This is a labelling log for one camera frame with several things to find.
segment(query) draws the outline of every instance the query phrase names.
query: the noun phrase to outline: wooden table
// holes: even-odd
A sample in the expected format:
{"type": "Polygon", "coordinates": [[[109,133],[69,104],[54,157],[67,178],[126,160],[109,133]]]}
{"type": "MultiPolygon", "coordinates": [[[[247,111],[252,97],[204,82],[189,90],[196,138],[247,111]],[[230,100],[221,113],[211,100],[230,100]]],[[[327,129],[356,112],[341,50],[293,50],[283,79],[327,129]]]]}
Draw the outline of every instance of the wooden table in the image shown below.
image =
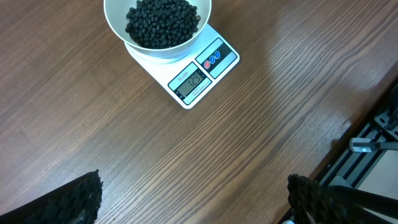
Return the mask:
{"type": "Polygon", "coordinates": [[[97,223],[274,223],[396,77],[396,0],[217,0],[210,24],[241,62],[187,111],[102,0],[2,0],[0,213],[99,169],[97,223]]]}

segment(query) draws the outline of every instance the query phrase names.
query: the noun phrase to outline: scale button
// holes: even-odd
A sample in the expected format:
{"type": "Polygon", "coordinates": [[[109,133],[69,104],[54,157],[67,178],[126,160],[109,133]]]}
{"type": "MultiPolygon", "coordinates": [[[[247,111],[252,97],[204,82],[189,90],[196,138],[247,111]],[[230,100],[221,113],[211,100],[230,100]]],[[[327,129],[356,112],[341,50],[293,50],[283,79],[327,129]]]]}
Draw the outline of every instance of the scale button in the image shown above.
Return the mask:
{"type": "Polygon", "coordinates": [[[206,61],[205,62],[205,69],[209,69],[210,68],[210,62],[209,61],[206,61]]]}
{"type": "Polygon", "coordinates": [[[220,54],[220,52],[217,50],[217,51],[215,52],[214,56],[216,57],[216,59],[220,59],[221,54],[220,54]]]}
{"type": "Polygon", "coordinates": [[[210,63],[216,63],[216,58],[214,58],[214,56],[210,56],[210,63]]]}

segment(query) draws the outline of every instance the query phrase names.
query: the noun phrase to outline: digital scale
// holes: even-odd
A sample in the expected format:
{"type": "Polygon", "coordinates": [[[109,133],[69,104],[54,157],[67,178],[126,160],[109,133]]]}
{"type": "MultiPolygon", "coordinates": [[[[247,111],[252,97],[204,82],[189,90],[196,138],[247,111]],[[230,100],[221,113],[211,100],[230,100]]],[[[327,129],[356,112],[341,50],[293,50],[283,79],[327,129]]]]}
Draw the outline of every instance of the digital scale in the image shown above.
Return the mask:
{"type": "Polygon", "coordinates": [[[210,25],[188,52],[154,58],[126,44],[131,56],[185,109],[193,108],[239,62],[240,56],[210,25]]]}

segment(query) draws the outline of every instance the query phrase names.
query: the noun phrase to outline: white bowl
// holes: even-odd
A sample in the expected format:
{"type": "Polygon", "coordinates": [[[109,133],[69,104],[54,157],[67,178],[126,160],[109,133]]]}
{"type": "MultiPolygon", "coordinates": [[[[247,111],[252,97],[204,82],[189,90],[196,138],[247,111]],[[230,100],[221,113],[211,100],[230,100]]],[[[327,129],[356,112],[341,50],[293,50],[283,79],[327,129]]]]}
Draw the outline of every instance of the white bowl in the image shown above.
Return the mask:
{"type": "Polygon", "coordinates": [[[171,58],[187,52],[190,47],[198,39],[199,35],[205,28],[211,12],[211,0],[187,0],[191,5],[198,8],[198,15],[201,17],[198,25],[198,32],[193,34],[193,37],[178,46],[169,49],[147,49],[139,46],[130,38],[130,35],[125,31],[128,20],[126,15],[130,7],[136,8],[137,0],[104,0],[105,17],[112,28],[113,32],[122,39],[125,43],[131,46],[134,50],[151,57],[171,58]]]}

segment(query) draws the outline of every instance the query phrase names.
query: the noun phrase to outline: black rubber item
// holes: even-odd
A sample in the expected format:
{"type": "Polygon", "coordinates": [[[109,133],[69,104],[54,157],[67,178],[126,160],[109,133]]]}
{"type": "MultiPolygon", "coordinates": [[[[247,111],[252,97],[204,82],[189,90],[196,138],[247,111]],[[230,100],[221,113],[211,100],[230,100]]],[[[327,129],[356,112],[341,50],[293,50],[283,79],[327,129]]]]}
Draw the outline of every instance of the black rubber item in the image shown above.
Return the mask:
{"type": "Polygon", "coordinates": [[[0,216],[0,223],[92,224],[101,205],[98,170],[89,172],[40,198],[0,216]]]}
{"type": "Polygon", "coordinates": [[[308,214],[315,223],[322,224],[389,223],[306,177],[294,174],[288,181],[288,199],[297,224],[311,223],[308,214]]]}

